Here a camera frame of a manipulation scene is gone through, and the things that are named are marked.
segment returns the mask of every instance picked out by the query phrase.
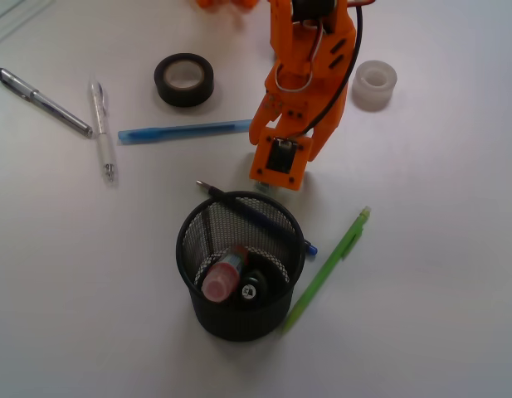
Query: pen clip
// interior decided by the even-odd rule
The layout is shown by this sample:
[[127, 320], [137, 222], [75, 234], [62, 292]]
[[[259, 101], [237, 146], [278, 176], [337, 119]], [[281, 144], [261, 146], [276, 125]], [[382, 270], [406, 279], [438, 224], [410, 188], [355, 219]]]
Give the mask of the pen clip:
[[108, 116], [108, 108], [106, 106], [106, 97], [105, 97], [105, 91], [103, 90], [103, 86], [100, 85], [99, 82], [97, 82], [97, 85], [99, 86], [99, 94], [100, 94], [100, 105], [103, 108], [103, 112], [105, 112], [105, 116]]
[[17, 95], [18, 97], [21, 97], [23, 98], [26, 102], [31, 102], [31, 99], [29, 97], [27, 97], [26, 95], [24, 95], [20, 90], [16, 89], [13, 85], [11, 85], [8, 81], [6, 81], [5, 79], [3, 79], [1, 76], [0, 76], [0, 81], [3, 83], [3, 85], [5, 87], [7, 87], [11, 92], [13, 92], [15, 95]]

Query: black mesh pen holder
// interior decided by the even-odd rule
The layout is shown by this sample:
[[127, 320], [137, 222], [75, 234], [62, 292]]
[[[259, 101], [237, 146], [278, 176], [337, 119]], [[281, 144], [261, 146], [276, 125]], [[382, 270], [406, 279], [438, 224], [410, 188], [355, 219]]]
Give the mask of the black mesh pen holder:
[[[251, 209], [251, 216], [239, 210], [239, 203]], [[202, 294], [206, 272], [237, 245], [249, 253], [241, 276], [257, 269], [268, 284], [265, 299], [256, 307], [247, 307], [237, 291], [222, 303]], [[293, 288], [304, 268], [304, 236], [295, 218], [278, 202], [253, 192], [227, 192], [208, 199], [189, 215], [178, 235], [176, 257], [200, 324], [215, 336], [245, 342], [271, 332], [289, 311]]]

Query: tape roll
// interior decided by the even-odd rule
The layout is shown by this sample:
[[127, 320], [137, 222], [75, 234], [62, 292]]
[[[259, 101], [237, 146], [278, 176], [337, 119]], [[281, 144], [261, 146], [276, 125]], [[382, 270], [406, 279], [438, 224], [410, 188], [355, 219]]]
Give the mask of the tape roll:
[[154, 83], [163, 101], [172, 106], [196, 106], [213, 92], [213, 68], [196, 54], [174, 54], [154, 71]]

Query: orange robotic arm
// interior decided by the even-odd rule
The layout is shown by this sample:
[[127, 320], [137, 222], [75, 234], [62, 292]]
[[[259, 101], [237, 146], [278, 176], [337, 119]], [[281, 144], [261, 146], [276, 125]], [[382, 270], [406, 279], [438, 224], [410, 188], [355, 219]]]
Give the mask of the orange robotic arm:
[[[342, 118], [360, 36], [356, 43], [346, 0], [325, 2], [325, 10], [320, 0], [269, 1], [277, 61], [250, 126], [250, 142], [257, 145], [250, 177], [298, 190], [307, 162], [316, 158]], [[350, 2], [350, 7], [366, 3]], [[305, 4], [314, 9], [300, 10]], [[360, 7], [359, 18], [362, 24]], [[267, 127], [278, 117], [274, 128]], [[306, 136], [312, 128], [312, 137]]]

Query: pen tip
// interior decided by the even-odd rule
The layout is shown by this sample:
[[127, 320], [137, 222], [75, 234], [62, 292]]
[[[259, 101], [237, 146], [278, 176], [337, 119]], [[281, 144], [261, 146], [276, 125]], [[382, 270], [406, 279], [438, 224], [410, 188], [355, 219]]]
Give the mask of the pen tip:
[[205, 189], [209, 189], [211, 187], [209, 184], [206, 184], [205, 182], [200, 180], [197, 180], [197, 185]]

